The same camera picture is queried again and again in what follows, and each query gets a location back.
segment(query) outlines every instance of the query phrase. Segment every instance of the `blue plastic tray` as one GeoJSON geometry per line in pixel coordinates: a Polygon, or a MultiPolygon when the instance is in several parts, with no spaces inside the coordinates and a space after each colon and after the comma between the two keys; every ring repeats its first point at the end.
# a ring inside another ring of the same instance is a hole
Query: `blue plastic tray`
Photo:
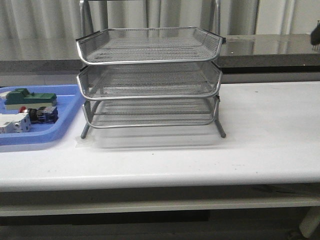
{"type": "MultiPolygon", "coordinates": [[[[0,145],[39,144],[61,138],[84,103],[77,84],[33,85],[0,88],[0,93],[17,88],[27,88],[29,92],[55,93],[57,95],[58,120],[54,124],[32,124],[29,132],[0,134],[0,145]]],[[[0,99],[1,114],[17,114],[18,110],[6,110],[5,101],[0,99]]]]}

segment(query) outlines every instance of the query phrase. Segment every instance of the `green electrical component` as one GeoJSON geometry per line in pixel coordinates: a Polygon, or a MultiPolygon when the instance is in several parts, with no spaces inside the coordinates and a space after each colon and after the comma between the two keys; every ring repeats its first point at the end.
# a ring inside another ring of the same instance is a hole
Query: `green electrical component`
{"type": "Polygon", "coordinates": [[[16,88],[6,95],[4,102],[7,110],[19,109],[25,106],[27,109],[40,107],[53,107],[57,104],[55,93],[30,93],[26,88],[16,88]]]}

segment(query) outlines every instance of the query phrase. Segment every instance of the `white electrical component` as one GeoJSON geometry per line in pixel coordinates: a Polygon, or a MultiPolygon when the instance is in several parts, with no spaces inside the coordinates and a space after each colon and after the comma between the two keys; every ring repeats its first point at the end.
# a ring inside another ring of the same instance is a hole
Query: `white electrical component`
{"type": "Polygon", "coordinates": [[[0,133],[27,133],[31,129],[31,122],[28,113],[1,114],[0,133]]]}
{"type": "Polygon", "coordinates": [[[14,130],[14,123],[12,121],[0,122],[0,134],[10,134],[14,130]]]}

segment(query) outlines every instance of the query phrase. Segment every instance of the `wire mesh tray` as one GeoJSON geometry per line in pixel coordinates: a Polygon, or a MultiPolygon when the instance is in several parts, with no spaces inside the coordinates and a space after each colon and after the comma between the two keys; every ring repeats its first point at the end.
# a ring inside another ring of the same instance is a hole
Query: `wire mesh tray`
{"type": "Polygon", "coordinates": [[[87,65],[210,61],[222,43],[197,27],[105,29],[76,41],[87,65]]]}
{"type": "Polygon", "coordinates": [[[207,125],[215,120],[218,107],[215,96],[86,101],[82,109],[91,127],[104,129],[207,125]]]}
{"type": "Polygon", "coordinates": [[[212,62],[88,66],[77,76],[88,100],[205,98],[218,93],[222,72],[212,62]]]}

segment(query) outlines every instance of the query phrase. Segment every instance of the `black object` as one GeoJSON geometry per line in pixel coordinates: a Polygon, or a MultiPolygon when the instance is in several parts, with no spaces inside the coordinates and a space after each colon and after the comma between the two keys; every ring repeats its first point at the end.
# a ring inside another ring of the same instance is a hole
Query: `black object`
{"type": "Polygon", "coordinates": [[[43,216],[5,216],[0,217],[2,226],[25,225],[98,225],[98,224],[138,224],[172,222],[207,222],[209,210],[177,210],[93,213],[43,216]]]}
{"type": "Polygon", "coordinates": [[[32,123],[51,124],[58,120],[58,109],[56,106],[42,106],[38,109],[23,106],[19,109],[19,113],[29,113],[32,123]]]}
{"type": "Polygon", "coordinates": [[[320,44],[320,21],[318,21],[318,26],[311,33],[311,44],[320,44]]]}

